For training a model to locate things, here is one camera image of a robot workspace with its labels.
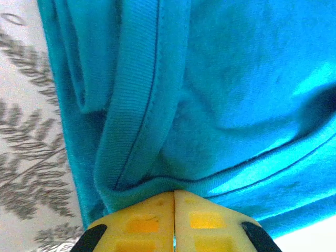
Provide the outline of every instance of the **black rubber tip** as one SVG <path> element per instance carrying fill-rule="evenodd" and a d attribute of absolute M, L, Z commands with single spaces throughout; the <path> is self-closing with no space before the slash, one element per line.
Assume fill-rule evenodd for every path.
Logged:
<path fill-rule="evenodd" d="M 86 230 L 70 252 L 93 252 L 106 229 L 107 226 L 101 224 Z"/>
<path fill-rule="evenodd" d="M 251 222 L 243 222 L 241 226 L 258 252 L 281 252 L 262 227 Z"/>

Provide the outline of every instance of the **turquoise shirt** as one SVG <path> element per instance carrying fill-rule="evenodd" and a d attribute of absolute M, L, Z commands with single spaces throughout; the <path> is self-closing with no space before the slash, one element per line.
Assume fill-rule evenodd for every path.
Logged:
<path fill-rule="evenodd" d="M 336 212 L 336 2 L 40 0 L 85 228 L 183 189 L 273 237 Z"/>

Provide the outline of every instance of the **garment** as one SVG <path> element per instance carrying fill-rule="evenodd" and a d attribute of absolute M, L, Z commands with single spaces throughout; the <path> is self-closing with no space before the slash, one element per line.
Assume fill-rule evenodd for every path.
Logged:
<path fill-rule="evenodd" d="M 273 238 L 336 212 L 336 2 L 39 9 L 85 227 L 175 189 Z"/>

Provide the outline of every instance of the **blue fabric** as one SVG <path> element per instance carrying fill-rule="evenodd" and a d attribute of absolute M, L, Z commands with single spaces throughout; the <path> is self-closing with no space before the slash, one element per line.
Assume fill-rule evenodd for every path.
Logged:
<path fill-rule="evenodd" d="M 83 223 L 184 189 L 273 238 L 336 212 L 336 2 L 40 0 Z"/>

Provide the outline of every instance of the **yellow plastic object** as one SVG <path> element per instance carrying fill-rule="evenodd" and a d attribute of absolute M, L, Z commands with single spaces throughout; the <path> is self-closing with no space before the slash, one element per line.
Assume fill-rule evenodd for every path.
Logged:
<path fill-rule="evenodd" d="M 93 222 L 107 229 L 94 252 L 172 252 L 174 193 L 167 192 Z"/>
<path fill-rule="evenodd" d="M 92 223 L 71 252 L 281 252 L 254 219 L 187 191 L 162 193 Z"/>
<path fill-rule="evenodd" d="M 257 251 L 241 227 L 254 219 L 186 191 L 175 191 L 177 252 Z"/>

